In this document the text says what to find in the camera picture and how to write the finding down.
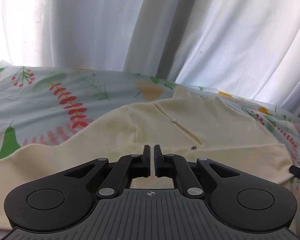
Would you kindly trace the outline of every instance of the bed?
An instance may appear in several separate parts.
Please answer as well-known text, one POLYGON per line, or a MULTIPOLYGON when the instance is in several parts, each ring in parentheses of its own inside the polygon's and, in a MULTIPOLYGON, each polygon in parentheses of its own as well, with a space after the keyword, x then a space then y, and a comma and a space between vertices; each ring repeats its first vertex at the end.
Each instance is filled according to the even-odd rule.
MULTIPOLYGON (((172 97, 176 86, 133 73, 0 66, 0 159, 31 143, 59 145, 120 106, 172 97)), ((214 88, 183 86, 199 95, 217 94, 229 107, 254 118, 286 145, 300 167, 299 117, 214 88)), ((289 187, 298 200, 295 223, 300 237, 300 180, 291 179, 289 187)))

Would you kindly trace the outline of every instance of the ribbed surface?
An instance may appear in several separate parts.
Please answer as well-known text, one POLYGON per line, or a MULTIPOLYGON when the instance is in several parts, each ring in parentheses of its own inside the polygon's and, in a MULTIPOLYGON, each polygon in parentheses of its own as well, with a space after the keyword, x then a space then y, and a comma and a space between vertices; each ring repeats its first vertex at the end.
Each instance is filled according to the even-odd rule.
POLYGON ((201 200, 191 200, 178 190, 126 189, 115 199, 101 200, 92 214, 62 232, 37 234, 15 229, 6 240, 296 240, 286 229, 251 234, 216 220, 201 200))

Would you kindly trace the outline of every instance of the sheer curtain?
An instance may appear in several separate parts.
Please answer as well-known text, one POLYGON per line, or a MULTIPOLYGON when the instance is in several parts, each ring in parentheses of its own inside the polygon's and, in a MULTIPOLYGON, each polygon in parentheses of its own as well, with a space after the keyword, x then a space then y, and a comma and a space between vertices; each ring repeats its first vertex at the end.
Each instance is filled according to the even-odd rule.
POLYGON ((300 0, 0 0, 0 60, 128 71, 300 114, 300 0))

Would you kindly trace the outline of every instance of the curtain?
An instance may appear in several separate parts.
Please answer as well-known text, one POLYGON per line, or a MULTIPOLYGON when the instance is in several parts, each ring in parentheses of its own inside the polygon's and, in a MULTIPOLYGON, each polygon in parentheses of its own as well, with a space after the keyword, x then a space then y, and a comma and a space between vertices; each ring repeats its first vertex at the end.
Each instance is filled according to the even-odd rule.
POLYGON ((0 60, 141 73, 300 114, 300 0, 0 0, 0 60))

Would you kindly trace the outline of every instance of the cream sweater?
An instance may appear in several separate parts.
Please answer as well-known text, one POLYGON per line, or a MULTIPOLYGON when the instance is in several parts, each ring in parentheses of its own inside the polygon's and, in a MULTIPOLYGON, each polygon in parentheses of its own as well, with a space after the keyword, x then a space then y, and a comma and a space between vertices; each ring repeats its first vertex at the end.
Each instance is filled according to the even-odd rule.
MULTIPOLYGON (((31 144, 0 160, 0 229, 11 228, 3 201, 13 188, 98 157, 116 162, 141 154, 145 144, 160 144, 164 154, 174 152, 191 162, 210 158, 275 183, 292 177, 285 145, 253 118, 218 97, 200 98, 177 87, 173 98, 115 109, 59 146, 31 144)), ((164 188, 172 182, 152 173, 134 179, 132 186, 164 188)))

